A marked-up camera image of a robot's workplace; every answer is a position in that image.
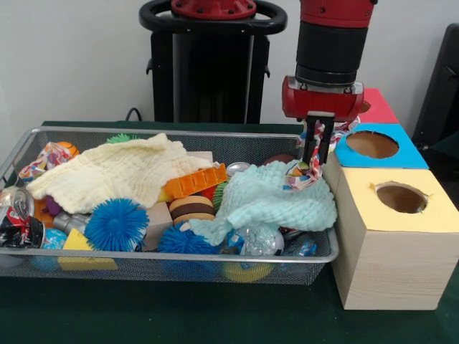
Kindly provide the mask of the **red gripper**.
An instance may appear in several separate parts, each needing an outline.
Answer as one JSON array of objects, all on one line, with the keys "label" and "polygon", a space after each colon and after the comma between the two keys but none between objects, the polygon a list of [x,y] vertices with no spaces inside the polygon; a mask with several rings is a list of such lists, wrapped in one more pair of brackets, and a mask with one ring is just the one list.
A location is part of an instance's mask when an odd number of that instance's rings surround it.
[{"label": "red gripper", "polygon": [[294,76],[286,76],[282,86],[283,112],[288,118],[306,120],[303,162],[310,163],[316,155],[318,130],[319,163],[326,163],[334,132],[334,121],[308,116],[334,117],[336,122],[353,121],[364,103],[364,85],[354,82],[348,87],[319,87],[303,84]]}]

